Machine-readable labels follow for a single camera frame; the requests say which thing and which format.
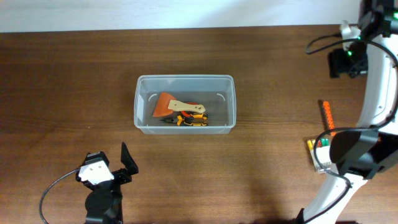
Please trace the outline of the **orange bit holder strip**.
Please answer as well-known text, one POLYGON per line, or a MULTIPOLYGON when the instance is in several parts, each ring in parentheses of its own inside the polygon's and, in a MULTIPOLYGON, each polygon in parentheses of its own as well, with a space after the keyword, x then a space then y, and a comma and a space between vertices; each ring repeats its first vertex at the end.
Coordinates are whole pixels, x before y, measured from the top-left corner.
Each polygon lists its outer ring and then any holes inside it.
POLYGON ((326 125, 328 129, 334 129, 335 128, 335 124, 334 124, 334 120, 331 114, 331 108, 330 108, 330 103, 328 101, 323 101, 322 102, 322 108, 323 108, 323 112, 324 112, 324 117, 325 117, 325 121, 326 121, 326 125))

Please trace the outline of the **orange black long-nose pliers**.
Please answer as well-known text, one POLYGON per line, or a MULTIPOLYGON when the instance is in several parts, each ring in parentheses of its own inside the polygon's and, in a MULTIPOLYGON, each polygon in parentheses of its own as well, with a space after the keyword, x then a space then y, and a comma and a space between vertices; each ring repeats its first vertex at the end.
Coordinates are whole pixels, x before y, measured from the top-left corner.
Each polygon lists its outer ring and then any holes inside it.
POLYGON ((177 126, 208 126, 206 113, 179 114, 175 118, 162 119, 163 122, 177 126))

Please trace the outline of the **orange scraper wooden handle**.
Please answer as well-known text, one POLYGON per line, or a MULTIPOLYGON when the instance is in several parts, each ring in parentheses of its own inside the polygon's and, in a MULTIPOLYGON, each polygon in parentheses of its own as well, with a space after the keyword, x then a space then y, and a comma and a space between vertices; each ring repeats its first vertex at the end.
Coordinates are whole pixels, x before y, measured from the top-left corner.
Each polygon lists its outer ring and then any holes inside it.
POLYGON ((181 111, 204 113, 206 109, 203 105, 184 103, 182 101, 178 101, 169 93, 161 92, 152 116, 155 118, 166 117, 174 112, 181 111))

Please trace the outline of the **red handled side cutters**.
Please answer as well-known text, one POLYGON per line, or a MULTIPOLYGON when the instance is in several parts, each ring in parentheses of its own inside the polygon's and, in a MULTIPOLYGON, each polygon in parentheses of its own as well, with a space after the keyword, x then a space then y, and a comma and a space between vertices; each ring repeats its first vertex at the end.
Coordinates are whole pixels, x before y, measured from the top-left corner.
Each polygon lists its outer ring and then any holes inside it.
MULTIPOLYGON (((189 105, 196 105, 197 103, 195 102, 187 102, 187 104, 189 105)), ((181 114, 184 115, 185 117, 192 117, 195 112, 191 112, 191 111, 181 111, 181 114)))

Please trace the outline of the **clear box of bits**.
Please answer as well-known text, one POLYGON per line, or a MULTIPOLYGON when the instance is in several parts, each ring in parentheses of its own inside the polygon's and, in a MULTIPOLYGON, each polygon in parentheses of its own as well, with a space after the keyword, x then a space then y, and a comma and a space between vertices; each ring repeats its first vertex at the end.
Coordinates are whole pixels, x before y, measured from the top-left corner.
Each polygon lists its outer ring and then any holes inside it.
POLYGON ((328 138, 321 138, 321 140, 318 141, 316 148, 318 159, 315 159, 315 154, 313 151, 314 145, 315 139, 307 140, 308 150, 313 160, 315 171, 318 173, 325 173, 325 168, 327 170, 331 168, 330 140, 328 138))

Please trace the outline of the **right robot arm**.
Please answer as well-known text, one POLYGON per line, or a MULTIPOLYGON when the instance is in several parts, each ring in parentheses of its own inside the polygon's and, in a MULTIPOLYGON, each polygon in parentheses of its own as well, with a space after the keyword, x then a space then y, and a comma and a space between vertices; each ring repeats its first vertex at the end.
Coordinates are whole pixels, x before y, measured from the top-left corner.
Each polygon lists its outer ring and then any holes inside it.
POLYGON ((330 76, 366 75, 361 115, 354 128, 329 128, 330 166, 315 156, 326 172, 317 196, 302 208, 294 223, 336 223, 352 196, 376 174, 397 164, 397 1, 361 1, 358 23, 342 23, 329 45, 330 76))

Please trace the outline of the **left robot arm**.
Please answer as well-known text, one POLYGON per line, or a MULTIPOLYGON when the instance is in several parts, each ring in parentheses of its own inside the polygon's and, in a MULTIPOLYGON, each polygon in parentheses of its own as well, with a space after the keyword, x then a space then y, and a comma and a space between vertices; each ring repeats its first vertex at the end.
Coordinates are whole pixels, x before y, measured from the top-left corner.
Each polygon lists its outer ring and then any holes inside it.
POLYGON ((78 168, 76 181, 91 192, 85 200, 86 223, 123 223, 123 193, 121 186, 130 183, 139 168, 125 143, 121 144, 121 163, 124 168, 110 171, 109 160, 103 151, 89 153, 78 168))

